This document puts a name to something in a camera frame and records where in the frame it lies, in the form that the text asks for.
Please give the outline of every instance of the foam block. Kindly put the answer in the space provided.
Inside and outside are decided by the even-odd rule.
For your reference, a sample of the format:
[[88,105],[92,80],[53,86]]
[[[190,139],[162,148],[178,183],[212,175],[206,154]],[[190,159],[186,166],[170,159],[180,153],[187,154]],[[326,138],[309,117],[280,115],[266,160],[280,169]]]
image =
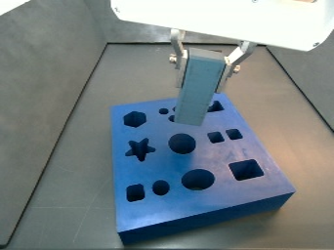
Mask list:
[[295,192],[223,94],[199,127],[174,122],[175,105],[167,99],[111,108],[124,244],[278,209]]

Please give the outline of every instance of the light blue rectangular block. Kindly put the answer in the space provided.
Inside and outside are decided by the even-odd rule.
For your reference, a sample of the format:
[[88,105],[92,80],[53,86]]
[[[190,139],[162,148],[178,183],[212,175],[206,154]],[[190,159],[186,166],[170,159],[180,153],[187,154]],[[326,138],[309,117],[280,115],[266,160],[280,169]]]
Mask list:
[[175,122],[196,126],[202,124],[224,66],[222,53],[190,48]]
[[116,227],[132,243],[278,209],[295,189],[223,94],[200,127],[175,99],[111,109]]

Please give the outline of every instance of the star-shaped hole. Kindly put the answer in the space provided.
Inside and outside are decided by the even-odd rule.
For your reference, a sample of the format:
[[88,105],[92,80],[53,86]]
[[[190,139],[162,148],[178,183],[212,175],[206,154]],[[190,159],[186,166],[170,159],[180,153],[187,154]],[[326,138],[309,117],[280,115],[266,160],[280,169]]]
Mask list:
[[144,161],[146,155],[155,152],[155,148],[148,146],[148,138],[144,138],[139,143],[130,141],[131,149],[127,151],[126,156],[136,156],[139,161]]

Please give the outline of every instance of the rectangular hole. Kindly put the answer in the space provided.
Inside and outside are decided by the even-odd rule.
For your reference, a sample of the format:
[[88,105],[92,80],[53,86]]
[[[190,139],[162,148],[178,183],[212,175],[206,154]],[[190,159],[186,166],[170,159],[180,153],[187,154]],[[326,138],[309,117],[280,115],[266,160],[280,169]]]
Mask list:
[[130,202],[144,199],[143,185],[136,184],[127,187],[127,199]]
[[263,176],[263,171],[254,159],[228,164],[235,179],[243,181]]

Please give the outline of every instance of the hexagonal hole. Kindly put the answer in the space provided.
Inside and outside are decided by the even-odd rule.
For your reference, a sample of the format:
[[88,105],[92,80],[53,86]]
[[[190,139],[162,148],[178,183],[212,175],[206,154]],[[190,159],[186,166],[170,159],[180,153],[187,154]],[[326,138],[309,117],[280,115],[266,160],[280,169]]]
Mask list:
[[124,125],[138,128],[146,122],[146,114],[132,111],[123,117]]

